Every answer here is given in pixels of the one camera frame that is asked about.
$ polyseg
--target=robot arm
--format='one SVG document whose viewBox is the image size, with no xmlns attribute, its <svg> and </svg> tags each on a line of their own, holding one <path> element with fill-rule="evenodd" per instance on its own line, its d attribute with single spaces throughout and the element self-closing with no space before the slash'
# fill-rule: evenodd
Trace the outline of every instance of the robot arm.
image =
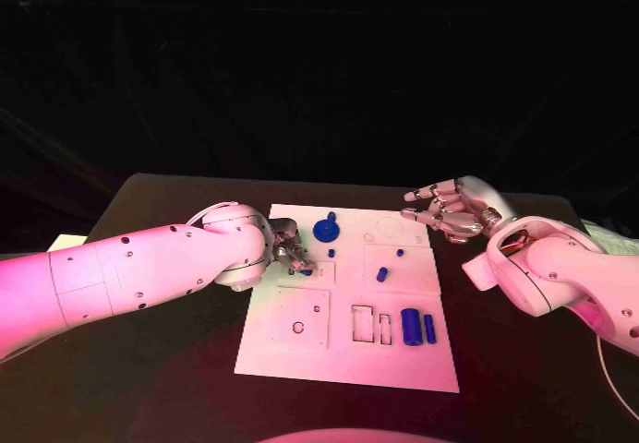
<svg viewBox="0 0 639 443">
<path fill-rule="evenodd" d="M 486 252 L 463 264 L 476 288 L 499 285 L 522 311 L 538 317 L 567 307 L 599 337 L 639 355 L 639 257 L 610 256 L 588 235 L 542 217 L 516 218 L 480 179 L 449 180 L 405 194 L 433 198 L 428 211 L 402 216 L 443 230 L 451 243 L 483 233 Z"/>
<path fill-rule="evenodd" d="M 297 224 L 248 206 L 213 207 L 202 228 L 173 224 L 0 262 L 0 361 L 75 326 L 151 307 L 212 281 L 242 291 L 268 263 L 311 269 Z"/>
</svg>

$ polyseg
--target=small blue piece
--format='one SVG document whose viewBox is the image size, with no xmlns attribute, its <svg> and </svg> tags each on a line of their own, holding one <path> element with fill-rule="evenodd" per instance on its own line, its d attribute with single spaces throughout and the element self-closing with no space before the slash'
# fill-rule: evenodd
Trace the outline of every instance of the small blue piece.
<svg viewBox="0 0 639 443">
<path fill-rule="evenodd" d="M 417 309 L 402 309 L 402 332 L 405 346 L 423 345 L 423 325 Z"/>
<path fill-rule="evenodd" d="M 433 316 L 428 314 L 423 316 L 423 325 L 425 326 L 425 341 L 436 344 L 436 326 L 433 325 Z"/>
<path fill-rule="evenodd" d="M 339 226 L 336 225 L 336 214 L 329 212 L 326 220 L 320 220 L 313 226 L 313 235 L 323 243 L 330 243 L 339 236 Z"/>
<path fill-rule="evenodd" d="M 382 282 L 387 279 L 388 276 L 388 269 L 379 268 L 379 272 L 376 273 L 376 280 Z"/>
</svg>

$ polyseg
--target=black curtain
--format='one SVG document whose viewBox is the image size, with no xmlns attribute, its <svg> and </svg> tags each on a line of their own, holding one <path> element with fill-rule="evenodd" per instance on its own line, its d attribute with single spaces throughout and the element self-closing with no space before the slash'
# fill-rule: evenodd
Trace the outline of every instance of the black curtain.
<svg viewBox="0 0 639 443">
<path fill-rule="evenodd" d="M 88 232 L 137 172 L 387 186 L 474 174 L 639 229 L 632 2 L 4 3 L 7 252 Z"/>
</svg>

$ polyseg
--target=robotic hand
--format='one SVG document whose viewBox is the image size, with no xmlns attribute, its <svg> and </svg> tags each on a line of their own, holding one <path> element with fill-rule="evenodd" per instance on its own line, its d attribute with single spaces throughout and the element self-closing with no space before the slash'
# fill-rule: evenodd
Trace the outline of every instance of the robotic hand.
<svg viewBox="0 0 639 443">
<path fill-rule="evenodd" d="M 405 201 L 433 198 L 427 211 L 402 217 L 466 244 L 483 233 L 486 252 L 463 264 L 480 291 L 499 285 L 534 317 L 567 307 L 599 337 L 639 355 L 637 256 L 610 256 L 588 235 L 542 217 L 518 219 L 508 202 L 479 178 L 464 176 L 408 192 Z"/>
<path fill-rule="evenodd" d="M 202 228 L 192 224 L 202 218 Z M 0 262 L 0 362 L 50 336 L 199 291 L 244 291 L 273 261 L 313 269 L 297 223 L 219 203 L 186 224 Z"/>
</svg>

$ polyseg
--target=dark table surface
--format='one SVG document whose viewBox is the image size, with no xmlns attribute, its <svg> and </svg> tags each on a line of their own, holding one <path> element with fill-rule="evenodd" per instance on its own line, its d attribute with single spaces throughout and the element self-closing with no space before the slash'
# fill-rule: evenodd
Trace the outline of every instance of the dark table surface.
<svg viewBox="0 0 639 443">
<path fill-rule="evenodd" d="M 219 201 L 264 214 L 273 203 L 399 210 L 405 191 L 137 174 L 89 241 L 185 222 Z M 583 228 L 565 199 L 506 198 L 522 215 Z M 483 237 L 467 246 L 447 244 L 440 233 L 430 238 L 460 394 L 235 375 L 251 292 L 212 284 L 72 329 L 0 366 L 1 441 L 241 442 L 329 427 L 454 441 L 636 441 L 593 332 L 565 309 L 534 318 L 499 289 L 474 289 L 460 265 L 482 252 Z M 606 343 L 604 354 L 623 392 L 639 359 Z M 639 407 L 636 395 L 627 401 Z"/>
</svg>

